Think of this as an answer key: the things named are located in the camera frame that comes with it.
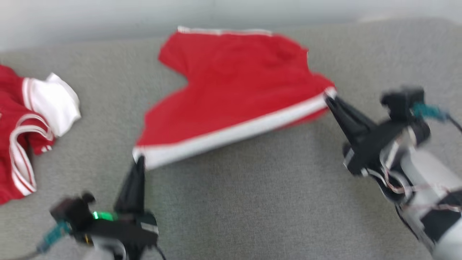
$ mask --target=clothing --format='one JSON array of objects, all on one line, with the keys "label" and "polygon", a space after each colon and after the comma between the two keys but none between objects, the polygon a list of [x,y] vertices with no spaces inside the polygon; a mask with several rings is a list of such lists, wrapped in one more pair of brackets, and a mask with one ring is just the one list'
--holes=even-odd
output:
[{"label": "clothing", "polygon": [[309,70],[307,51],[269,31],[178,28],[159,60],[188,85],[146,114],[134,158],[152,169],[320,116],[336,90]]},{"label": "clothing", "polygon": [[51,150],[79,118],[77,95],[57,75],[21,78],[0,65],[0,204],[36,191],[28,144],[36,155]]}]

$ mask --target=gray couch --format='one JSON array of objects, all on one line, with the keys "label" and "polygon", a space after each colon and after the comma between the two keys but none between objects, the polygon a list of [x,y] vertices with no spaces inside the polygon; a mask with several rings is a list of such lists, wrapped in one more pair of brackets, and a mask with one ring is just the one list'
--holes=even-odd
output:
[{"label": "gray couch", "polygon": [[[275,30],[310,49],[309,65],[377,120],[381,92],[426,87],[427,101],[462,119],[462,30],[438,19]],[[0,258],[33,250],[53,225],[50,205],[91,191],[110,210],[131,162],[144,113],[185,79],[157,61],[166,37],[77,43],[0,54],[22,76],[50,72],[71,85],[82,119],[33,158],[38,192],[0,206]],[[431,123],[428,149],[462,173],[462,138]],[[331,115],[151,171],[146,206],[169,260],[429,260],[370,179],[342,166],[344,136]],[[72,239],[41,259],[78,260]],[[160,259],[147,252],[144,259]]]}]

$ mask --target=white trim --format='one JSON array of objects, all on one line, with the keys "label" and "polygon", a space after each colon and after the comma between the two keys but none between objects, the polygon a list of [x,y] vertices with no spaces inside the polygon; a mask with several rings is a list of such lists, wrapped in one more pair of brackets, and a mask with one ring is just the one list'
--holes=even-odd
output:
[{"label": "white trim", "polygon": [[67,84],[64,80],[62,80],[58,75],[51,73],[47,79],[46,82],[53,82],[53,83],[58,83],[60,86],[62,86],[66,92],[71,96],[72,100],[74,101],[76,107],[80,106],[80,100],[75,91]]},{"label": "white trim", "polygon": [[22,87],[22,90],[23,90],[23,100],[24,100],[24,106],[29,109],[29,110],[32,110],[32,106],[30,104],[30,97],[29,97],[29,78],[24,78],[23,79],[23,87]]},{"label": "white trim", "polygon": [[273,36],[273,32],[263,30],[263,29],[248,29],[248,30],[228,30],[228,29],[201,29],[201,28],[188,28],[184,26],[178,26],[179,33],[189,33],[189,34],[211,34],[211,35],[223,35],[223,34],[233,34],[233,35],[266,35]]},{"label": "white trim", "polygon": [[24,196],[31,195],[32,193],[19,181],[17,175],[12,171],[11,177],[13,178],[13,183],[16,188],[21,192]]},{"label": "white trim", "polygon": [[[36,119],[44,123],[48,128],[45,130],[36,125],[21,125],[27,119]],[[24,195],[36,191],[36,182],[32,165],[24,148],[18,143],[18,136],[22,133],[36,132],[47,140],[53,140],[53,133],[45,120],[35,114],[25,114],[17,122],[16,128],[10,134],[10,158],[12,166],[12,178],[17,189]]]},{"label": "white trim", "polygon": [[174,144],[136,146],[133,149],[133,157],[136,161],[138,157],[144,155],[146,157],[146,168],[153,169],[214,148],[269,132],[325,108],[327,106],[325,102],[326,94],[334,97],[336,95],[335,88],[329,87],[325,90],[325,93],[285,109],[185,141]]}]

